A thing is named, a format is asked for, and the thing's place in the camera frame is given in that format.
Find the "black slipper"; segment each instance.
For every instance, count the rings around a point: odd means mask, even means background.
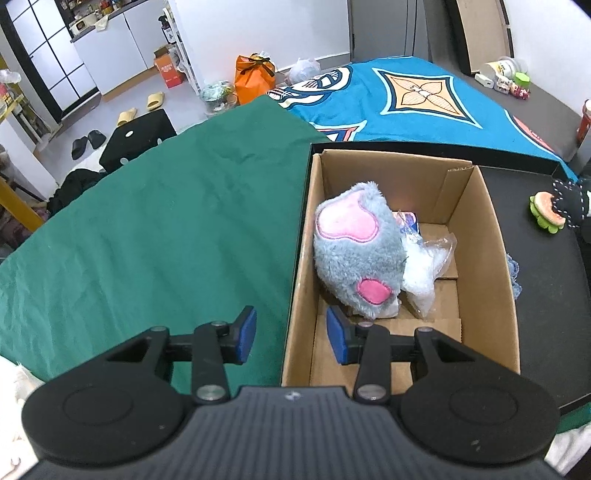
[[[100,133],[98,130],[93,130],[92,132],[90,132],[88,134],[88,140],[90,140],[90,144],[92,145],[92,148],[94,148],[96,150],[103,143],[105,143],[105,140],[107,140],[107,138],[102,133]]]
[[[77,138],[72,143],[72,160],[78,160],[86,151],[88,137]]]

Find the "blue gripper pad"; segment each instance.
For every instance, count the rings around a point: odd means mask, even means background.
[[[337,314],[331,307],[326,309],[326,332],[328,333],[330,346],[335,358],[341,365],[347,364],[347,344],[345,343],[345,330]]]
[[[236,347],[236,356],[242,363],[248,359],[256,335],[256,310],[251,308],[247,315],[240,328],[238,346]]]

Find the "cardboard box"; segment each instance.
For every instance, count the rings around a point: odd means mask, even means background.
[[[154,65],[158,67],[168,88],[176,87],[183,82],[183,74],[174,68],[173,59],[170,57],[167,47],[156,50],[154,57]]]
[[[412,335],[434,327],[519,372],[517,316],[505,246],[486,184],[470,161],[383,151],[325,150],[311,163],[303,236],[282,373],[282,385],[344,385],[357,365],[341,366],[326,333],[326,307],[337,300],[316,276],[314,213],[318,205],[360,181],[373,180],[391,210],[414,212],[424,237],[453,232],[454,261],[436,281],[434,309],[426,320],[403,302],[396,319],[379,320],[392,333]],[[392,391],[410,385],[408,364],[392,364]]]

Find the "blue blanket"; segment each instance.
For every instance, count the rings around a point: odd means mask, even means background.
[[[552,148],[518,118],[449,72],[415,57],[355,63],[268,95],[334,141],[494,148],[552,159],[576,180]]]

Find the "orange box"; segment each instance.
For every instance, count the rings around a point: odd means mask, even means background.
[[[154,52],[154,65],[158,67],[160,75],[168,88],[176,87],[183,82],[183,74],[174,68],[173,59],[168,53],[168,48],[161,47]]]

